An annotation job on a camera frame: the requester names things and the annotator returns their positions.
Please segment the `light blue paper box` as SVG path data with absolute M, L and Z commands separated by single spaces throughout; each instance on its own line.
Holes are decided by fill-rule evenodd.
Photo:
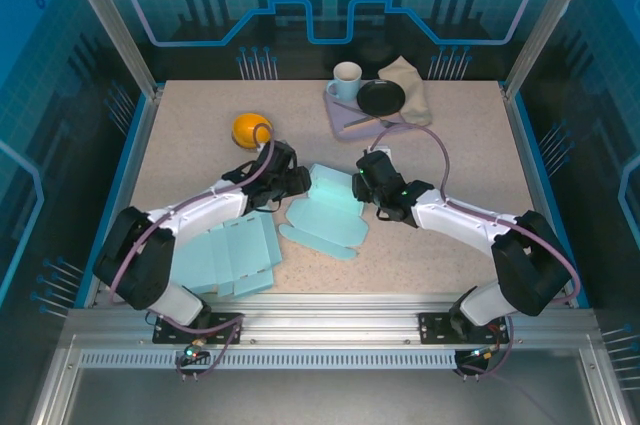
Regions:
M 369 226 L 362 218 L 364 204 L 353 196 L 352 176 L 313 164 L 310 178 L 310 189 L 305 197 L 291 202 L 279 233 L 334 259 L 354 259 Z
M 196 294 L 240 299 L 270 289 L 282 255 L 271 215 L 229 220 L 178 248 L 170 279 Z

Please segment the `silver metal knife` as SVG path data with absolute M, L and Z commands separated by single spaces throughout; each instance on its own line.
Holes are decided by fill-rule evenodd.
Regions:
M 377 122 L 377 119 L 375 117 L 366 116 L 366 117 L 360 118 L 358 120 L 347 122 L 346 124 L 343 125 L 342 130 L 344 132 L 347 132 L 347 131 L 350 131 L 352 129 L 357 129 L 357 128 L 362 127 L 362 126 L 368 126 L 368 125 L 371 125 L 371 124 L 375 124 L 376 122 Z

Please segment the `orange bowl with patterned outside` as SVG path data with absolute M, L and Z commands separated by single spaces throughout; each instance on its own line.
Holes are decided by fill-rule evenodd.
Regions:
M 272 137 L 273 126 L 257 113 L 238 115 L 232 125 L 232 140 L 245 150 L 258 150 Z

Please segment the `lavender plastic tray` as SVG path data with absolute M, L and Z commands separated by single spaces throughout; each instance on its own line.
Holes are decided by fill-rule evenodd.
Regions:
M 360 88 L 369 81 L 362 82 Z M 346 124 L 347 122 L 351 122 L 359 119 L 360 115 L 354 112 L 343 110 L 335 106 L 333 102 L 339 102 L 349 107 L 360 109 L 357 104 L 356 98 L 349 102 L 342 102 L 329 96 L 326 93 L 326 91 L 324 91 L 323 98 L 324 98 L 325 108 L 329 118 L 332 133 L 334 134 L 335 138 L 338 140 L 345 141 L 345 142 L 364 140 L 365 138 L 375 137 L 379 133 L 388 129 L 388 128 L 384 128 L 383 126 L 381 126 L 379 123 L 376 122 L 375 124 L 362 126 L 357 129 L 352 129 L 350 131 L 344 132 L 342 130 L 343 125 Z M 404 120 L 400 115 L 400 111 L 393 115 L 385 116 L 381 118 L 384 118 L 386 120 L 390 120 L 396 123 L 404 123 Z

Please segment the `black round plate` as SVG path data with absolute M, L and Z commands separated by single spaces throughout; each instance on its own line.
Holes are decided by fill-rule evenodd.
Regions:
M 385 117 L 399 112 L 406 95 L 400 85 L 389 80 L 372 80 L 364 84 L 356 96 L 360 110 L 375 117 Z

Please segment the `beige cloth napkin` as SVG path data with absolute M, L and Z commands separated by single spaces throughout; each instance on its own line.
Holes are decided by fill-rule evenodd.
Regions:
M 424 82 L 418 70 L 404 57 L 378 71 L 378 78 L 399 85 L 405 93 L 405 103 L 400 115 L 407 123 L 429 126 L 433 117 L 426 101 Z

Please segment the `pale blue mug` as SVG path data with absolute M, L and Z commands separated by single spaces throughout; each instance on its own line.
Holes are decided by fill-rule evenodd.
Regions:
M 333 68 L 333 79 L 326 85 L 326 93 L 336 100 L 349 102 L 356 98 L 361 86 L 362 69 L 350 61 L 338 63 Z

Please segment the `grey metal front panel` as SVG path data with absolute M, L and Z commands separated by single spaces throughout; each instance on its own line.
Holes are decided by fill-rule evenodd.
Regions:
M 454 370 L 84 369 L 58 349 L 21 425 L 640 425 L 598 346 Z

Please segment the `aluminium mounting rail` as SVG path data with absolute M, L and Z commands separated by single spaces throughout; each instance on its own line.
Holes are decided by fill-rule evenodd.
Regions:
M 262 293 L 235 301 L 213 301 L 216 312 L 244 316 L 240 345 L 249 348 L 417 348 L 417 316 L 445 312 L 456 300 L 441 294 Z M 513 318 L 514 346 L 580 349 L 603 343 L 590 309 L 551 305 L 539 316 Z M 141 311 L 124 305 L 74 309 L 59 344 L 84 349 L 151 347 L 152 328 Z

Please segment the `aluminium table side rail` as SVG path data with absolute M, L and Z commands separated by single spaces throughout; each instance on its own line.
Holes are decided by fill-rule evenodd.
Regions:
M 503 93 L 503 99 L 534 209 L 549 221 L 574 270 L 579 272 L 524 102 L 519 94 L 508 98 Z
M 158 105 L 144 94 L 138 99 L 104 211 L 89 253 L 85 272 L 76 295 L 74 302 L 75 308 L 82 309 L 90 307 L 97 294 L 93 268 L 117 214 L 130 204 L 157 109 Z

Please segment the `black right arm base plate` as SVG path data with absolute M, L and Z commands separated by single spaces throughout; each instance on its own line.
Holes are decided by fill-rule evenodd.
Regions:
M 417 322 L 422 345 L 502 345 L 509 342 L 505 318 L 477 326 L 464 317 L 449 313 L 424 312 L 418 314 Z

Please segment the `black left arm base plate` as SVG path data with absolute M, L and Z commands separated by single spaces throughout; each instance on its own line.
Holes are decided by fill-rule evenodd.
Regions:
M 208 329 L 216 326 L 221 326 L 234 319 L 243 319 L 244 316 L 240 313 L 213 313 L 211 312 L 205 318 L 199 317 L 193 323 L 188 325 L 188 328 L 194 329 Z M 221 328 L 216 333 L 207 336 L 204 339 L 206 345 L 223 345 L 230 337 L 233 325 Z M 166 321 L 157 318 L 155 323 L 155 330 L 152 336 L 152 342 L 154 344 L 162 345 L 188 345 L 191 344 L 197 338 L 201 338 L 201 335 L 194 335 L 186 333 L 174 326 L 168 324 Z

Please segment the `aluminium frame post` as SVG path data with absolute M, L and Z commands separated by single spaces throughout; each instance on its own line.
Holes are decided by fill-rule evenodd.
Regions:
M 570 2 L 571 0 L 547 0 L 505 81 L 503 92 L 507 101 L 515 99 Z
M 113 0 L 88 0 L 136 85 L 156 101 L 158 86 Z

